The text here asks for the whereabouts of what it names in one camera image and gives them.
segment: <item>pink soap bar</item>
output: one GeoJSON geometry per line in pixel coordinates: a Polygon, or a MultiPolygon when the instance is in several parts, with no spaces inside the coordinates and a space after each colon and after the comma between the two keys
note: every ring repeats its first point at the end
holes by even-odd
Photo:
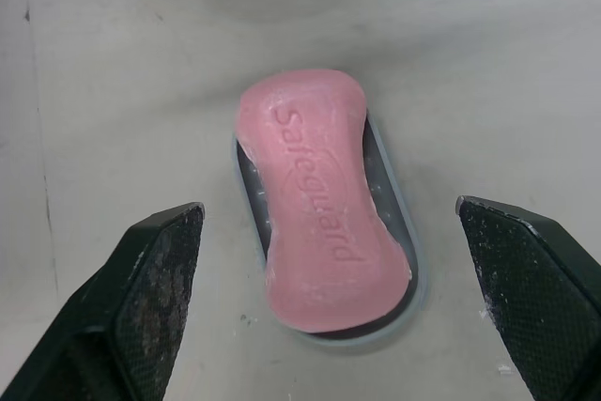
{"type": "Polygon", "coordinates": [[[236,134],[265,187],[271,310],[304,332],[388,314],[407,291],[401,246],[379,219],[362,158],[365,95],[337,70],[281,73],[243,95],[236,134]]]}

